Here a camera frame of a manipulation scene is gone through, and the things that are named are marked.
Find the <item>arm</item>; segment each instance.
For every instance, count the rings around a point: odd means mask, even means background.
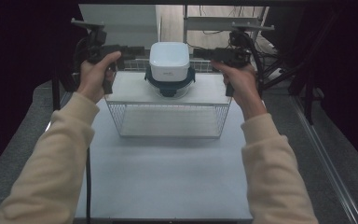
[[[113,53],[92,66],[82,64],[77,92],[37,141],[34,152],[0,205],[0,223],[72,223],[82,184],[91,129],[103,97],[106,67],[120,56]]]
[[[232,84],[245,119],[242,161],[254,223],[318,223],[296,156],[258,96],[254,68],[238,70],[217,62],[213,66],[223,72],[226,84]]]

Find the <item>white device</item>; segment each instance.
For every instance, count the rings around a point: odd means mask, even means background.
[[[179,42],[158,42],[150,50],[152,77],[159,82],[178,82],[187,78],[190,66],[188,47]]]

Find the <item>sleeve cuff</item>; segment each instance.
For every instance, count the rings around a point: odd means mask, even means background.
[[[250,145],[264,139],[280,136],[270,114],[248,119],[241,125],[246,144]]]
[[[100,108],[96,104],[77,92],[73,93],[72,98],[61,109],[63,114],[80,119],[89,125],[92,124],[99,111]]]

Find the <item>beige sleeve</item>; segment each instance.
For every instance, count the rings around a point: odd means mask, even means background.
[[[280,136],[270,114],[242,124],[246,146],[242,160],[254,224],[318,223],[297,170],[296,156]]]
[[[53,113],[49,130],[0,205],[0,223],[72,223],[98,112],[92,101],[74,93]]]

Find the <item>metal grid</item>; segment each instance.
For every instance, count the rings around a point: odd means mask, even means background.
[[[218,138],[229,105],[137,105],[107,102],[121,136]]]
[[[149,66],[149,60],[136,59],[124,62],[124,71],[145,72]],[[190,66],[198,73],[212,73],[213,69],[209,61],[190,60]]]

